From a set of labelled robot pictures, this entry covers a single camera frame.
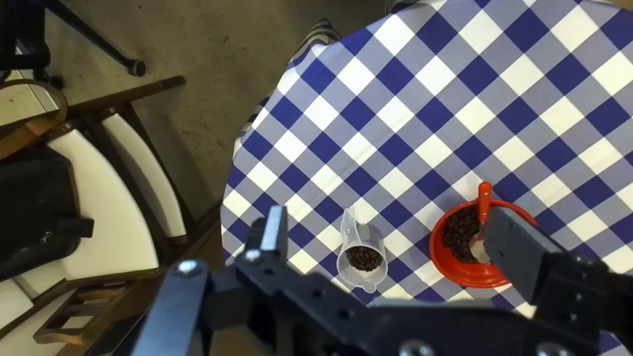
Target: tablecloth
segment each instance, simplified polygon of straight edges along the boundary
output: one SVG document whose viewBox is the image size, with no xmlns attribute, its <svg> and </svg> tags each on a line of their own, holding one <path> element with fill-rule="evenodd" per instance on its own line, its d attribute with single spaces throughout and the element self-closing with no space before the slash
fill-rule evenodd
<svg viewBox="0 0 633 356">
<path fill-rule="evenodd" d="M 357 207 L 390 253 L 380 292 L 359 298 L 491 298 L 529 314 L 513 286 L 464 288 L 428 255 L 436 221 L 491 180 L 561 245 L 630 273 L 632 59 L 632 13 L 576 0 L 430 2 L 313 47 L 236 142 L 228 263 L 284 203 L 290 263 L 339 282 L 339 223 Z M 620 352 L 614 338 L 602 348 Z"/>
</svg>

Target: floor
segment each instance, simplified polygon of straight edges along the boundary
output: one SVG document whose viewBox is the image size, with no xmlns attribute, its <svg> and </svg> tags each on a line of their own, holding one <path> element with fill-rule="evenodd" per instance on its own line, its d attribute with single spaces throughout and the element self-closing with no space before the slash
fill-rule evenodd
<svg viewBox="0 0 633 356">
<path fill-rule="evenodd" d="M 131 77 L 50 15 L 52 73 L 72 102 L 185 75 L 189 85 L 137 104 L 195 215 L 222 197 L 236 134 L 276 87 L 286 61 L 321 17 L 343 33 L 384 13 L 384 0 L 66 0 L 149 73 Z"/>
</svg>

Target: red cup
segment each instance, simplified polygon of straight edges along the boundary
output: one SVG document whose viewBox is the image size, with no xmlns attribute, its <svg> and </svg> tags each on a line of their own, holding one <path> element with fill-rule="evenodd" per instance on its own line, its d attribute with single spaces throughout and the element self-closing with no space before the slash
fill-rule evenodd
<svg viewBox="0 0 633 356">
<path fill-rule="evenodd" d="M 442 271 L 442 275 L 446 275 L 448 278 L 452 278 L 454 282 L 462 284 L 462 286 L 471 286 L 471 288 L 493 288 L 493 286 L 501 286 L 507 284 L 509 278 L 501 273 L 501 269 L 497 269 L 491 263 L 462 263 L 454 251 L 450 247 L 444 245 L 442 241 L 442 229 L 446 227 L 446 223 L 450 221 L 450 217 L 460 211 L 460 209 L 468 209 L 468 207 L 477 207 L 479 199 L 456 205 L 454 209 L 450 209 L 434 227 L 432 231 L 432 239 L 430 239 L 430 253 L 432 253 L 432 261 L 436 263 L 436 267 Z M 511 207 L 515 209 L 521 217 L 525 217 L 529 223 L 537 225 L 537 219 L 523 209 L 521 205 L 509 203 L 509 201 L 501 201 L 501 199 L 491 199 L 491 207 Z"/>
</svg>

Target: small cup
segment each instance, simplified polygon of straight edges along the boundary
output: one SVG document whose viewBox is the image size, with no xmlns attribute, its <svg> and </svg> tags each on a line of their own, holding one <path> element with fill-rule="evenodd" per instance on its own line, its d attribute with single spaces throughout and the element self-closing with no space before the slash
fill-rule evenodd
<svg viewBox="0 0 633 356">
<path fill-rule="evenodd" d="M 361 286 L 367 292 L 375 292 L 388 275 L 388 259 L 380 231 L 373 225 L 359 223 L 353 209 L 347 209 L 341 221 L 341 235 L 343 245 L 337 257 L 341 278 L 349 286 Z"/>
</svg>

